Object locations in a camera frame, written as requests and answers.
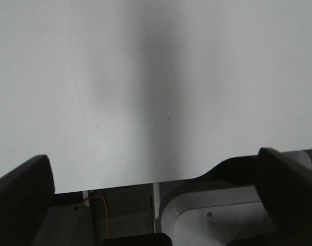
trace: orange wire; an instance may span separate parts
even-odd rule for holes
[[[99,197],[99,198],[102,198],[103,201],[104,201],[104,204],[105,204],[105,211],[106,211],[106,230],[107,230],[107,236],[108,238],[110,238],[110,233],[109,233],[109,215],[108,215],[108,205],[107,205],[107,201],[105,199],[105,197],[103,196],[100,196],[100,195],[94,195],[94,196],[90,196],[88,198],[85,198],[79,205],[79,209],[81,209],[83,207],[83,205],[90,199],[92,198],[96,198],[96,197]]]

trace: wire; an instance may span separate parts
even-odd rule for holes
[[[110,233],[109,233],[109,215],[108,215],[108,205],[107,205],[107,201],[105,199],[104,196],[100,196],[100,195],[94,195],[94,196],[90,196],[88,198],[85,198],[79,205],[79,209],[81,209],[83,207],[83,205],[90,199],[92,198],[96,198],[96,197],[99,197],[99,198],[102,198],[103,201],[104,201],[104,204],[105,204],[105,212],[106,212],[106,230],[107,230],[107,236],[108,238],[110,238]]]

